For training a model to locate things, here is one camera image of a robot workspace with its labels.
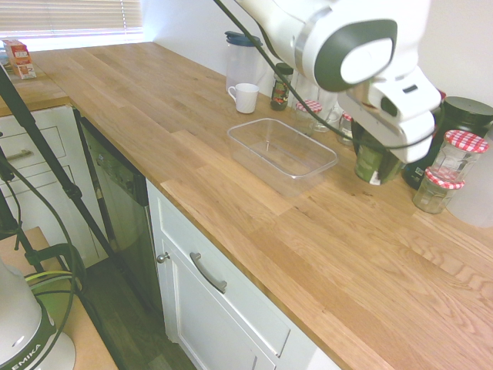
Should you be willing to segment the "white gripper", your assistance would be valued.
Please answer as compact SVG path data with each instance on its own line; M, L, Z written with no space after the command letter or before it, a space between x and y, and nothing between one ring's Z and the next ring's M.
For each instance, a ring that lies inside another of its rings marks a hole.
M390 150L378 167L380 185L395 178L401 161L411 163L428 152L434 132L431 111L437 107L436 89L399 89L395 94L377 91L369 106L344 93L340 95L340 105L353 118L351 133L356 154L363 129Z

